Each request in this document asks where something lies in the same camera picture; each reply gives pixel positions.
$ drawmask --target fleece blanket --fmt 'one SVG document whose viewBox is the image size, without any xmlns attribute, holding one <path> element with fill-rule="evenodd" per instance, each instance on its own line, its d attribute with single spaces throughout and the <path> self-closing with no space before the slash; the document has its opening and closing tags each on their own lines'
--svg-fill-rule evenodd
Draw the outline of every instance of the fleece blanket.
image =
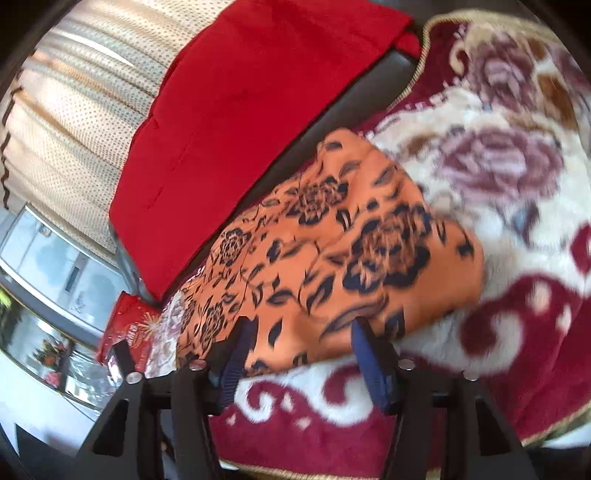
<svg viewBox="0 0 591 480">
<path fill-rule="evenodd" d="M 109 210 L 157 300 L 351 81 L 392 46 L 418 56 L 411 22 L 367 0 L 236 0 L 179 53 Z"/>
<path fill-rule="evenodd" d="M 480 304 L 397 348 L 477 373 L 525 442 L 591 400 L 589 105 L 591 86 L 551 31 L 459 11 L 427 24 L 412 84 L 360 130 L 485 255 Z M 174 368 L 182 316 L 178 293 L 148 374 Z M 222 458 L 289 478 L 377 477 L 392 435 L 353 358 L 245 379 L 211 424 Z"/>
</svg>

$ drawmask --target folded orange cloth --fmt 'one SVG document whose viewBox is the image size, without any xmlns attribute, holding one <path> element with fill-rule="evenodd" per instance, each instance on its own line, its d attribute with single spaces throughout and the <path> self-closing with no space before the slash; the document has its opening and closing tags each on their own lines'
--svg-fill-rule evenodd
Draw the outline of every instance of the folded orange cloth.
<svg viewBox="0 0 591 480">
<path fill-rule="evenodd" d="M 435 217 L 404 169 L 345 129 L 316 161 L 236 218 L 181 288 L 177 359 L 204 358 L 241 316 L 254 321 L 248 374 L 351 352 L 350 324 L 400 338 L 475 304 L 482 247 Z"/>
</svg>

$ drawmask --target curtain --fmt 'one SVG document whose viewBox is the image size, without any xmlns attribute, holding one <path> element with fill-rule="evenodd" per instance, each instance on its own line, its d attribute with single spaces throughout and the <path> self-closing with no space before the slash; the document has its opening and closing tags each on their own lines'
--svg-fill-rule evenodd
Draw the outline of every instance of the curtain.
<svg viewBox="0 0 591 480">
<path fill-rule="evenodd" d="M 30 202 L 115 263 L 108 209 L 129 144 L 177 53 L 232 0 L 85 0 L 0 102 L 4 206 Z"/>
</svg>

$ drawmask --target floral blanket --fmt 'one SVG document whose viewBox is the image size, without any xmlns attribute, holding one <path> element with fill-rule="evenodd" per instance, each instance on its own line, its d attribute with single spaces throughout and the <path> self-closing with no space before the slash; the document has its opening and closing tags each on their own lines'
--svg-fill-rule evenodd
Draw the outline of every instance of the floral blanket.
<svg viewBox="0 0 591 480">
<path fill-rule="evenodd" d="M 480 375 L 526 442 L 591 401 L 589 105 L 591 86 L 551 31 L 458 11 L 427 24 L 412 84 L 360 130 L 485 254 L 478 307 L 398 347 Z M 182 315 L 177 294 L 148 375 L 174 368 Z M 392 435 L 352 358 L 245 379 L 211 424 L 221 457 L 292 478 L 379 476 Z"/>
</svg>

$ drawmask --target beige curtain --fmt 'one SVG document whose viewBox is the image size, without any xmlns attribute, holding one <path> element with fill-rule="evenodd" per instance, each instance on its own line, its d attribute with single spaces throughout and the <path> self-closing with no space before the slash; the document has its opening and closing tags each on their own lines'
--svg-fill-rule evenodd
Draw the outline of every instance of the beige curtain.
<svg viewBox="0 0 591 480">
<path fill-rule="evenodd" d="M 114 262 L 108 209 L 132 136 L 177 53 L 231 2 L 85 0 L 49 31 L 0 102 L 9 209 L 32 203 Z"/>
</svg>

